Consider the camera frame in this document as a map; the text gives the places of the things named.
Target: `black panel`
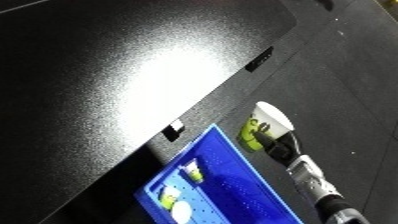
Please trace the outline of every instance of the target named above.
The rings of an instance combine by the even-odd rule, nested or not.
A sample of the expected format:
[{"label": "black panel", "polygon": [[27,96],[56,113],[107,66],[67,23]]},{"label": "black panel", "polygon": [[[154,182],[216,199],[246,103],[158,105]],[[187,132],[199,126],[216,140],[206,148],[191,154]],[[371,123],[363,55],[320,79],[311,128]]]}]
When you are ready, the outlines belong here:
[{"label": "black panel", "polygon": [[277,0],[57,0],[0,14],[1,222],[55,211],[294,25]]}]

